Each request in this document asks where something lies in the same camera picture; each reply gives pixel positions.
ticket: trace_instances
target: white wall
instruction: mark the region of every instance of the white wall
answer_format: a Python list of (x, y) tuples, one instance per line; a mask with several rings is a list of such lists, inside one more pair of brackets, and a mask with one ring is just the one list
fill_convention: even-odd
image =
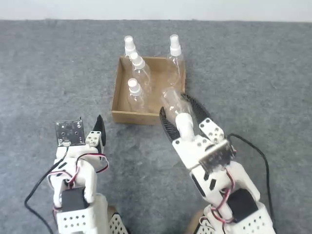
[(0, 19), (312, 22), (312, 0), (0, 0)]

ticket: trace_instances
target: black cable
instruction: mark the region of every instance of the black cable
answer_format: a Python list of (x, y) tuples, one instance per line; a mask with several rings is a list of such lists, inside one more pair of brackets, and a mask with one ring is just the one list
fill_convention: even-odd
[(49, 230), (49, 233), (50, 234), (53, 234), (53, 230), (52, 228), (50, 227), (50, 225), (48, 224), (48, 222), (41, 216), (37, 213), (37, 211), (35, 211), (34, 209), (32, 209), (27, 203), (29, 201), (29, 199), (34, 195), (35, 191), (37, 190), (37, 188), (39, 187), (39, 185), (43, 182), (43, 180), (48, 176), (48, 174), (53, 171), (57, 166), (59, 166), (59, 164), (61, 162), (63, 162), (63, 160), (65, 159), (66, 155), (67, 155), (67, 152), (68, 152), (68, 147), (66, 148), (66, 152), (63, 156), (63, 158), (58, 161), (56, 164), (54, 164), (44, 175), (43, 177), (40, 178), (40, 180), (35, 184), (35, 186), (33, 187), (32, 191), (30, 192), (30, 194), (27, 196), (27, 198), (25, 199), (24, 201), (24, 206), (31, 212), (33, 213), (35, 216), (37, 216), (37, 218), (39, 218), (43, 223), (44, 225), (47, 227), (47, 229)]
[(269, 207), (270, 207), (271, 218), (273, 221), (273, 227), (275, 229), (275, 216), (274, 216), (274, 210), (273, 210), (272, 198), (271, 198), (270, 171), (269, 171), (268, 160), (265, 157), (264, 153), (258, 147), (256, 147), (254, 144), (252, 144), (250, 141), (246, 140), (242, 136), (234, 134), (234, 133), (228, 134), (227, 139), (229, 140), (230, 143), (231, 143), (231, 137), (236, 137), (236, 138), (240, 139), (241, 141), (245, 142), (246, 144), (248, 144), (249, 146), (251, 146), (252, 148), (254, 148), (261, 155), (261, 157), (264, 160), (265, 167), (266, 167), (266, 174), (267, 174), (267, 190), (268, 190), (268, 198), (269, 198)]

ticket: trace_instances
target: white bracket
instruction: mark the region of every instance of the white bracket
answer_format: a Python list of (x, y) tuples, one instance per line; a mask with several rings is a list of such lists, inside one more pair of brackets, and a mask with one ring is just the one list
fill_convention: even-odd
[(275, 234), (273, 223), (264, 204), (257, 203), (259, 210), (239, 223), (228, 224), (225, 230), (231, 234)]
[(199, 124), (199, 128), (214, 144), (218, 144), (224, 139), (222, 128), (216, 125), (210, 118), (202, 121)]
[(86, 144), (89, 144), (92, 147), (97, 147), (99, 144), (101, 135), (102, 135), (101, 132), (91, 131), (86, 138)]
[(96, 229), (94, 214), (93, 205), (84, 210), (58, 213), (57, 221), (59, 233), (90, 232)]

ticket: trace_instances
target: perforated plate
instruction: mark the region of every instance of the perforated plate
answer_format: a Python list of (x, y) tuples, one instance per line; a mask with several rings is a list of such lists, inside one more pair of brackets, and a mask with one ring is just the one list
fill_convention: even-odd
[(59, 233), (85, 232), (94, 229), (96, 227), (94, 207), (58, 213), (57, 221)]
[(215, 234), (214, 229), (209, 227), (211, 224), (207, 220), (203, 220), (201, 223), (203, 226), (199, 224), (196, 234)]
[(113, 215), (111, 221), (109, 221), (109, 228), (112, 234), (128, 234), (119, 214)]
[(239, 223), (230, 224), (231, 234), (275, 234), (269, 213), (262, 203), (259, 210)]

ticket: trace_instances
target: red wire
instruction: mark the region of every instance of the red wire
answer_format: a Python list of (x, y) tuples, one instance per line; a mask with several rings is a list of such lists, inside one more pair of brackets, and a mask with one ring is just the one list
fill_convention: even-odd
[(229, 199), (229, 196), (230, 196), (230, 193), (231, 191), (234, 190), (235, 188), (235, 181), (233, 180), (233, 177), (231, 175), (231, 173), (228, 171), (228, 169), (225, 169), (226, 170), (226, 174), (227, 176), (229, 177), (230, 181), (231, 181), (231, 188), (230, 189), (226, 189), (226, 192), (225, 192), (225, 195), (221, 201), (221, 203), (215, 208), (215, 207), (211, 207), (211, 213), (212, 215), (214, 216), (214, 218), (220, 222), (222, 222), (222, 225), (224, 226), (225, 223), (231, 223), (233, 221), (233, 218), (230, 219), (230, 220), (225, 220), (225, 219), (222, 219), (220, 217), (218, 217), (215, 212), (218, 211), (226, 202), (227, 200)]
[(77, 174), (78, 174), (78, 161), (79, 161), (79, 159), (81, 159), (83, 156), (86, 156), (86, 155), (89, 155), (89, 156), (100, 156), (100, 157), (105, 158), (105, 160), (107, 162), (107, 165), (104, 168), (102, 168), (101, 170), (97, 171), (96, 173), (100, 173), (100, 172), (106, 171), (109, 168), (109, 162), (108, 162), (105, 154), (100, 154), (100, 153), (86, 153), (86, 154), (82, 154), (76, 160), (76, 172), (75, 172), (74, 176), (71, 178), (71, 180), (68, 182), (70, 186), (72, 186), (73, 181), (75, 181), (75, 179), (77, 177)]

